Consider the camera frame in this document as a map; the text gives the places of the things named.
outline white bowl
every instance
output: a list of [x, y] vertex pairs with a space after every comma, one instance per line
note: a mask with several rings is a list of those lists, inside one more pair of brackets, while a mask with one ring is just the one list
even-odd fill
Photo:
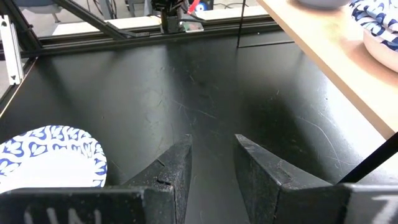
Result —
[[391, 50], [380, 37], [374, 37], [367, 29], [363, 30], [363, 43], [368, 52], [387, 68], [398, 73], [398, 52]]
[[107, 163], [87, 132], [46, 126], [0, 145], [0, 193], [26, 187], [103, 187]]

